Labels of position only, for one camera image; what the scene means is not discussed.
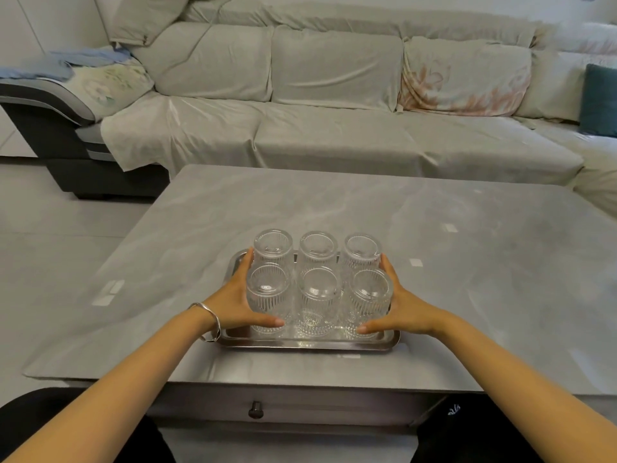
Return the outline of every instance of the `tray rim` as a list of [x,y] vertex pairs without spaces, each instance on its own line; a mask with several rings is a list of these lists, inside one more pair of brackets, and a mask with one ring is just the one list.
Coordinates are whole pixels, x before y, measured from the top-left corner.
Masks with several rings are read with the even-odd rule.
[[[225,272],[225,278],[223,284],[226,284],[234,273],[236,261],[246,255],[247,249],[240,250],[232,255],[227,271]],[[383,342],[356,342],[356,341],[320,341],[318,338],[314,340],[292,340],[292,339],[279,339],[272,338],[271,340],[252,340],[250,338],[232,338],[227,336],[227,331],[221,332],[221,337],[218,343],[228,348],[251,348],[261,350],[320,350],[320,351],[341,351],[341,352],[387,352],[390,351],[400,341],[400,331],[393,330],[392,338],[389,341]]]

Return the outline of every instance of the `glass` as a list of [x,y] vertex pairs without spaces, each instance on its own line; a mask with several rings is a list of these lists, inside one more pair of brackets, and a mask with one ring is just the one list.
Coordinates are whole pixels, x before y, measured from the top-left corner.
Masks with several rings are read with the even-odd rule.
[[341,251],[339,265],[344,285],[348,285],[355,272],[380,265],[381,244],[368,234],[348,235]]
[[369,268],[356,272],[349,288],[343,294],[344,307],[348,309],[343,328],[351,338],[372,338],[377,333],[358,334],[356,328],[369,320],[387,314],[394,285],[386,272]]
[[[267,313],[283,319],[292,317],[291,278],[275,263],[253,266],[246,275],[246,300],[252,311]],[[284,327],[251,327],[264,334],[273,334]]]
[[303,273],[319,266],[325,266],[334,271],[338,248],[339,245],[332,234],[320,231],[307,232],[300,239],[297,272]]
[[297,279],[297,328],[307,336],[322,336],[335,326],[341,305],[341,280],[327,267],[300,272]]
[[267,229],[260,232],[253,242],[257,264],[276,263],[288,273],[294,268],[294,241],[288,232],[281,229]]

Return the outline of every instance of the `drawer knob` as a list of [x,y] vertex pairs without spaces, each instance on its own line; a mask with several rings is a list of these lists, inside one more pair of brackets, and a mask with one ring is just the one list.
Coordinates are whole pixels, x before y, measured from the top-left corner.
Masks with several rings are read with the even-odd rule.
[[253,401],[253,407],[249,410],[249,417],[253,419],[261,419],[264,417],[261,401]]

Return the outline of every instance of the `sofa leg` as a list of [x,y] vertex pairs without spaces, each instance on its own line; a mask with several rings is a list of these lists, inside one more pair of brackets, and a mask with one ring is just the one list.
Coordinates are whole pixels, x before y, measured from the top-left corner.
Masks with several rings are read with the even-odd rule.
[[112,195],[107,195],[104,193],[73,193],[73,195],[77,196],[80,200],[109,200]]

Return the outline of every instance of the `person's left hand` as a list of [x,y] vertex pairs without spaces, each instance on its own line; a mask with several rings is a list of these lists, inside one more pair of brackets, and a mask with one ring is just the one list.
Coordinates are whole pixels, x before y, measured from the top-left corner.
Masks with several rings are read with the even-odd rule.
[[[221,328],[224,330],[245,327],[246,325],[277,328],[285,324],[282,319],[265,313],[253,312],[249,307],[249,303],[246,301],[246,273],[249,271],[252,262],[253,248],[249,248],[231,280],[204,300],[204,304],[217,314]],[[206,323],[211,328],[212,315],[201,307],[193,307],[193,309],[200,309],[205,313],[208,317]]]

